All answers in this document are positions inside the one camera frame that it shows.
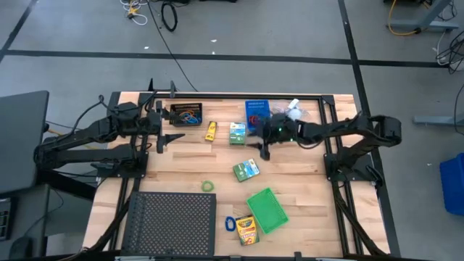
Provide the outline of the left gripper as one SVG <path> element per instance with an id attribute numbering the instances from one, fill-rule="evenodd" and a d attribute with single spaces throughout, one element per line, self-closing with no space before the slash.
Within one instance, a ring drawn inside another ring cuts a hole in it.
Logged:
<path id="1" fill-rule="evenodd" d="M 138 136 L 157 136 L 157 153 L 162 154 L 163 148 L 167 146 L 171 141 L 185 136 L 184 133 L 177 134 L 165 134 L 162 135 L 162 119 L 175 121 L 177 115 L 174 112 L 168 111 L 162 106 L 162 102 L 157 100 L 155 102 L 155 109 L 144 108 L 146 115 L 141 117 L 138 121 Z"/>

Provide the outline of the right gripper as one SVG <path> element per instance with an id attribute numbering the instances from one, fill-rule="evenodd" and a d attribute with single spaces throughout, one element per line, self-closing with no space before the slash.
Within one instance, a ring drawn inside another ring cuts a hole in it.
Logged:
<path id="1" fill-rule="evenodd" d="M 262 136 L 265 144 L 253 143 L 246 146 L 257 149 L 260 158 L 269 161 L 268 144 L 296 141 L 297 123 L 284 113 L 274 114 L 271 117 L 261 117 L 257 123 L 257 135 Z"/>

